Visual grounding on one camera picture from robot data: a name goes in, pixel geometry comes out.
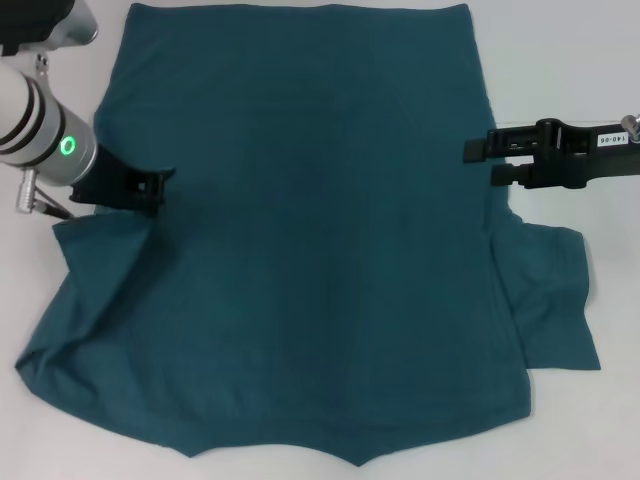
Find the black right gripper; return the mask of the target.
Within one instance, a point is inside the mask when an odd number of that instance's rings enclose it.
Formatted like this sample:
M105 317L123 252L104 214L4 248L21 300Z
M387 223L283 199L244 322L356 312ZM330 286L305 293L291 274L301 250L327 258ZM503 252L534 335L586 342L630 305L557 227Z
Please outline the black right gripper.
M593 179L639 173L639 145L622 126L576 127L557 119L492 129L485 138L467 140L463 162L532 155L533 164L493 166L491 185L582 189Z

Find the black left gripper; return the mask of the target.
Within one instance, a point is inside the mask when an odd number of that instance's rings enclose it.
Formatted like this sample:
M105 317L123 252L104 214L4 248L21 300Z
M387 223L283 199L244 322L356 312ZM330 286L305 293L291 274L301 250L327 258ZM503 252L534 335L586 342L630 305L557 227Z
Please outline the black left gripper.
M155 216L165 203L165 187L174 175L174 169L145 173L99 146L89 171L72 185L69 199L118 210L144 210Z

